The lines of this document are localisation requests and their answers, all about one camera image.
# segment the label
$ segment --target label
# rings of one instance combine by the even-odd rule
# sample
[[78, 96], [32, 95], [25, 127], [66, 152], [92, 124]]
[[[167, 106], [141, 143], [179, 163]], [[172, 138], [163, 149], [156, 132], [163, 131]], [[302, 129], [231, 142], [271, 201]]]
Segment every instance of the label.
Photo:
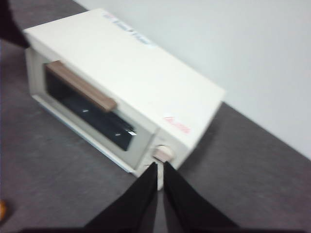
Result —
[[106, 19], [108, 19], [110, 22], [114, 23], [117, 25], [119, 28], [133, 36], [137, 41], [140, 43], [147, 45], [150, 48], [156, 47], [155, 43], [153, 43], [151, 40], [149, 40], [147, 37], [144, 35], [140, 34], [139, 32], [136, 32], [131, 26], [127, 25], [123, 21], [119, 20], [116, 18], [113, 14], [109, 12], [105, 12], [103, 15]]
[[178, 128], [180, 131], [189, 134], [190, 128], [187, 127], [185, 124], [183, 124], [180, 120], [178, 120], [176, 117], [174, 117], [172, 114], [164, 114], [163, 119], [173, 125], [174, 127]]

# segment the white knob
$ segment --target white knob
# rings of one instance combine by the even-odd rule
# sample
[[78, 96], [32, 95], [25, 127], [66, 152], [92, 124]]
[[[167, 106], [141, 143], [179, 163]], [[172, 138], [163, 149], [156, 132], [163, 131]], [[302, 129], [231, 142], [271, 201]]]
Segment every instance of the white knob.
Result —
[[170, 147], [159, 145], [156, 147], [153, 157], [164, 163], [171, 161], [174, 158], [174, 153]]

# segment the white wall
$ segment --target white wall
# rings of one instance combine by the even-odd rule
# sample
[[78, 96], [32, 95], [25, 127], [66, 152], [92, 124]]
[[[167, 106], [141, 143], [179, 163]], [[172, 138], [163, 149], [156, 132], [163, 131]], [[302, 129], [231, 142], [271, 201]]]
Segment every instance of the white wall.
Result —
[[76, 0], [105, 8], [227, 90], [311, 159], [310, 0]]

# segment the orange object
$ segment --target orange object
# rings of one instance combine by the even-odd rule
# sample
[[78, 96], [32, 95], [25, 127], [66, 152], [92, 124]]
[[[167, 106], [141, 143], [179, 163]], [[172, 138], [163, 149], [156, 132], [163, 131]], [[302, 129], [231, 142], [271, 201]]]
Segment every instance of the orange object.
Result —
[[4, 219], [6, 213], [6, 205], [4, 201], [0, 201], [0, 221]]

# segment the gray carpet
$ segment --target gray carpet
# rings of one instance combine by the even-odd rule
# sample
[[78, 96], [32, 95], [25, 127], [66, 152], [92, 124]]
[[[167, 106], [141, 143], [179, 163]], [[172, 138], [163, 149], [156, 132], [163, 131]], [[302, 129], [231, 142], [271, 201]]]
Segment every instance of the gray carpet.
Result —
[[[22, 28], [84, 11], [11, 3]], [[311, 232], [311, 162], [225, 103], [179, 171], [242, 227]], [[1, 41], [1, 198], [13, 208], [1, 232], [84, 226], [134, 180], [30, 97], [23, 49]], [[162, 200], [155, 233], [167, 232]]]

